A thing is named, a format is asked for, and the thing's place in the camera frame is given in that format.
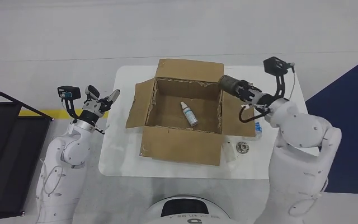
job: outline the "floor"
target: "floor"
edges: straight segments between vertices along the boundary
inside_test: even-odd
[[[309,99],[357,65],[357,6],[354,0],[3,0],[0,90],[38,109],[59,109],[58,86],[94,85],[107,94],[124,65],[185,58],[256,66],[275,55],[296,63]],[[67,124],[54,121],[45,145]],[[153,202],[176,194],[210,199],[241,223],[252,223],[265,206],[267,180],[103,176],[98,171],[102,139],[95,134],[91,140],[74,223],[137,224]],[[35,222],[36,182],[26,216],[0,224]],[[357,195],[325,193],[306,223],[356,223],[357,205]]]

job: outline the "white bottle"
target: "white bottle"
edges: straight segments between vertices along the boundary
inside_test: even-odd
[[[181,107],[183,108],[183,113],[188,120],[189,124],[193,127],[197,125],[197,119],[194,113],[191,111],[190,107],[188,107],[184,102],[180,102]]]

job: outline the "metal part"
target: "metal part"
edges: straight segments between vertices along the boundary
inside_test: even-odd
[[[238,151],[238,153],[240,154],[246,154],[248,153],[250,147],[246,142],[238,142],[236,144],[236,150]]]
[[[91,133],[93,133],[95,131],[94,126],[92,124],[84,122],[82,120],[77,120],[77,122],[75,123],[75,126],[82,128],[84,130],[87,130]]]

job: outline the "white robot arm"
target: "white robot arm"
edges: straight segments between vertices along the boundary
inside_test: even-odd
[[[85,91],[87,100],[78,116],[73,100],[81,98],[79,88],[62,86],[58,87],[58,92],[65,101],[67,112],[74,119],[62,136],[51,141],[45,160],[41,159],[43,166],[36,189],[37,223],[72,223],[86,177],[90,137],[96,130],[104,134],[96,122],[110,110],[120,94],[119,90],[115,90],[110,96],[98,99],[99,92],[88,86]]]

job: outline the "cardboard box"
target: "cardboard box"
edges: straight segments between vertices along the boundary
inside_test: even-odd
[[[242,101],[219,90],[221,63],[161,59],[156,76],[135,85],[126,128],[143,126],[140,155],[160,160],[220,165],[223,135],[255,136],[255,124],[241,123]],[[180,102],[198,119],[191,127]],[[244,112],[244,119],[253,109]]]

